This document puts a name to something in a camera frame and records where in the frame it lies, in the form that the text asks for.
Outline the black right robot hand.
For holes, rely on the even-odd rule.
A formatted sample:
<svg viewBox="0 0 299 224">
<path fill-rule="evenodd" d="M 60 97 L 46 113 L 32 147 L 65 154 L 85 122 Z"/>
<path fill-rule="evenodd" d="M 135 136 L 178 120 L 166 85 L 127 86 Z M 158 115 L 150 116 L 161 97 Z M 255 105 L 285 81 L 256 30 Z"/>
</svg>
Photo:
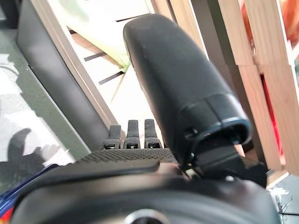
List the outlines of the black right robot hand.
<svg viewBox="0 0 299 224">
<path fill-rule="evenodd" d="M 251 123 L 222 75 L 175 23 L 127 23 L 126 48 L 167 147 L 101 150 L 26 185 L 13 224 L 278 224 L 266 168 L 241 157 Z"/>
</svg>

